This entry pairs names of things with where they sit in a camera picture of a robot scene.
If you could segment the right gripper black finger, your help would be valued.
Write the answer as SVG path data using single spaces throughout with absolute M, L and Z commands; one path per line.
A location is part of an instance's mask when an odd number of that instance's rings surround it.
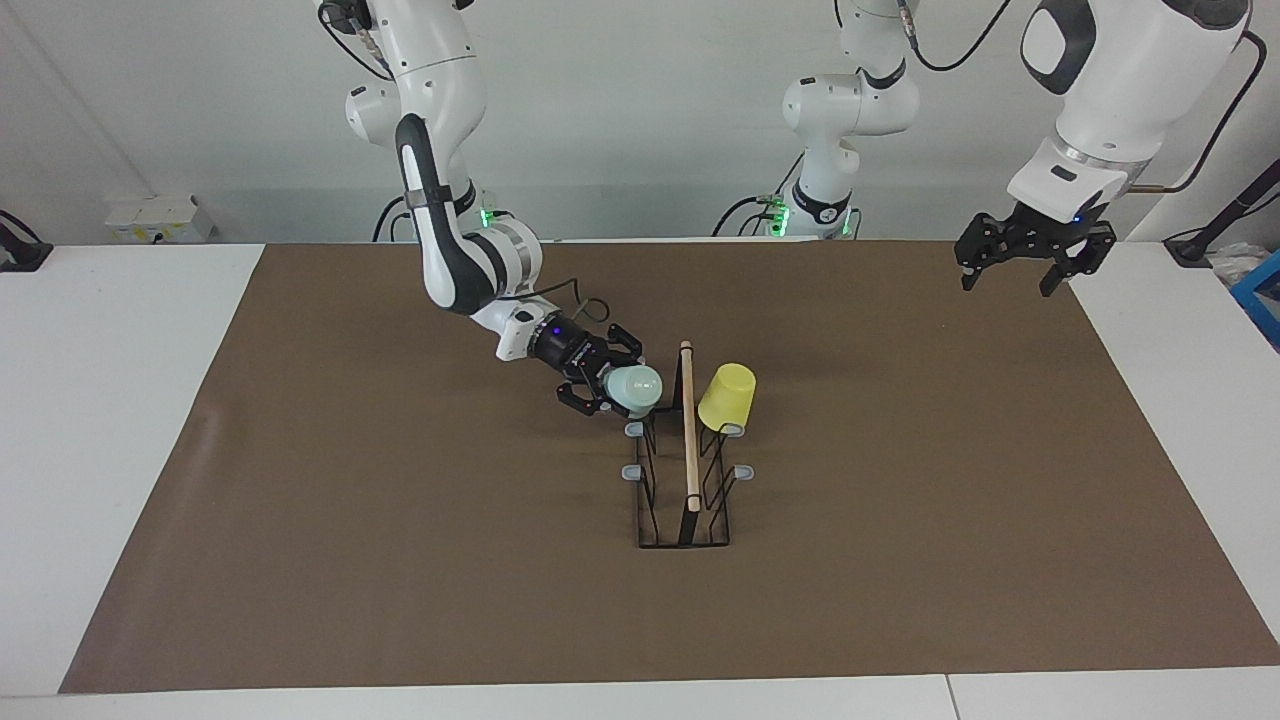
M 612 413 L 614 402 L 607 393 L 600 377 L 566 379 L 556 388 L 556 397 L 570 409 L 584 416 L 598 413 Z
M 599 356 L 609 369 L 645 364 L 643 342 L 617 323 L 611 323 L 599 338 Z

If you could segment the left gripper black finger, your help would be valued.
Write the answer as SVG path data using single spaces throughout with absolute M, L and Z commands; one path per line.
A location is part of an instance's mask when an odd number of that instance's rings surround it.
M 1094 274 L 1117 241 L 1111 223 L 1094 223 L 1089 231 L 1073 240 L 1051 240 L 1048 258 L 1052 266 L 1039 282 L 1042 297 L 1051 297 L 1066 281 Z
M 998 220 L 986 213 L 973 217 L 954 243 L 954 255 L 963 270 L 961 287 L 965 292 L 974 290 L 987 268 L 1018 256 L 1016 229 L 1018 227 L 1010 220 Z

